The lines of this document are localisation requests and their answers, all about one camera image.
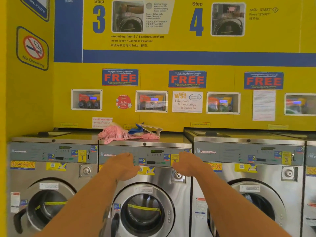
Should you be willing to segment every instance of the white frame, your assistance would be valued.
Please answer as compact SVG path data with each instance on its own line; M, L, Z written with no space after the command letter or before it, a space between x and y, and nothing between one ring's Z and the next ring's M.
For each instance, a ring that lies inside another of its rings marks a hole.
M81 108L73 108L73 96L74 92L99 92L100 93L100 109L81 109ZM97 90L97 89L71 89L71 105L70 109L72 111L102 111L102 95L103 90Z
M284 115L285 116L316 116L316 114L286 114L286 96L316 96L316 93L285 93L284 94Z
M155 113L168 113L168 91L143 91L143 90L138 90L135 92L135 112L155 112ZM138 94L139 93L164 93L166 95L166 110L165 111L147 111L147 110L138 110Z
M213 5L214 4L244 4L245 5L245 16L244 16L244 33L241 36L217 36L212 35L212 17L213 17ZM247 11L247 5L245 2L213 2L211 5L211 36L212 37L243 37L246 33L246 11Z
M209 94L220 94L220 95L238 95L238 112L214 112L209 111ZM207 114L222 114L222 115L240 115L240 92L216 92L216 91L208 91L206 93L206 113Z

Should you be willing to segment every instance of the washer photo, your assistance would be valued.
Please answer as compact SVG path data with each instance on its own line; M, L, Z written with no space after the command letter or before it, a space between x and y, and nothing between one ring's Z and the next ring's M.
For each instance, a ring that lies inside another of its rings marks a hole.
M112 7L113 32L129 33L143 31L143 0L115 0Z
M243 36L245 34L245 3L213 3L211 35Z

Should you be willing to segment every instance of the digital display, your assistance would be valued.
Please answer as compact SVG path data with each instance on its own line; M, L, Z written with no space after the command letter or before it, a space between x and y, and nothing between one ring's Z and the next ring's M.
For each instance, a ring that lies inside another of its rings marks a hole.
M162 153L162 150L151 150L151 153Z
M71 146L60 146L59 148L60 149L65 149L65 150L70 150Z

